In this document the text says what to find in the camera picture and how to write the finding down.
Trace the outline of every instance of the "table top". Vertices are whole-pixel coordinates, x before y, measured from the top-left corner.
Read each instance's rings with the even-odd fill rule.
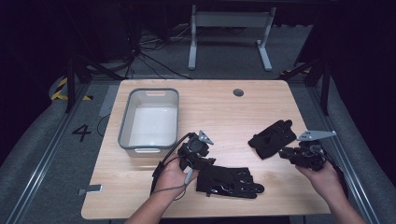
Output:
[[[129,93],[136,88],[174,88],[179,92],[178,139],[203,130],[214,142],[207,157],[215,165],[248,167],[265,192],[256,199],[232,198],[195,191],[196,180],[163,217],[242,217],[329,214],[324,200],[288,160],[261,160],[248,145],[253,134],[276,121],[291,119],[299,135],[306,128],[290,88],[281,80],[126,80],[122,81],[92,174],[81,214],[87,219],[127,218],[149,197],[152,173],[163,158],[132,158],[118,143]],[[240,89],[244,95],[233,95]],[[294,141],[291,147],[297,147]]]

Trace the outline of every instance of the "plastic container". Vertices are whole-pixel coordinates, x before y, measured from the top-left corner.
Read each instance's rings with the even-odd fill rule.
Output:
[[[164,156],[177,142],[178,98],[171,88],[130,93],[119,134],[130,157]]]

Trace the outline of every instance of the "white desk frame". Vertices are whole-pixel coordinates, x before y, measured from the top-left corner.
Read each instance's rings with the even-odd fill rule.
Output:
[[[191,13],[191,47],[189,58],[189,69],[195,69],[197,54],[197,26],[205,27],[257,27],[263,28],[264,33],[261,40],[257,40],[257,47],[262,56],[265,71],[271,71],[272,66],[265,49],[271,25],[274,20],[276,8],[272,7],[269,12],[211,12],[197,11],[196,5],[192,6]]]

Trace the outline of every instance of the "person's left hand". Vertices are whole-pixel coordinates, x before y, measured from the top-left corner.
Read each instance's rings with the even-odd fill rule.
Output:
[[[184,186],[184,181],[186,179],[187,173],[184,173],[180,167],[180,158],[177,157],[177,154],[172,154],[167,161],[164,162],[166,164],[163,172],[158,178],[157,184],[155,185],[155,189],[153,193],[155,194],[163,194],[169,200],[174,200],[178,195],[180,195],[187,186]],[[194,180],[198,176],[198,171],[194,170],[191,175],[190,182]]]

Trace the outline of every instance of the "black glove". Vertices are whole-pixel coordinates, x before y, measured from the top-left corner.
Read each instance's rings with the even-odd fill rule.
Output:
[[[223,196],[254,199],[257,193],[264,192],[264,186],[253,182],[248,168],[226,168],[208,165],[199,172],[197,191],[206,196],[218,194]]]
[[[254,134],[247,143],[256,148],[262,160],[274,156],[282,147],[294,141],[297,136],[291,130],[291,120],[279,120],[259,134]]]

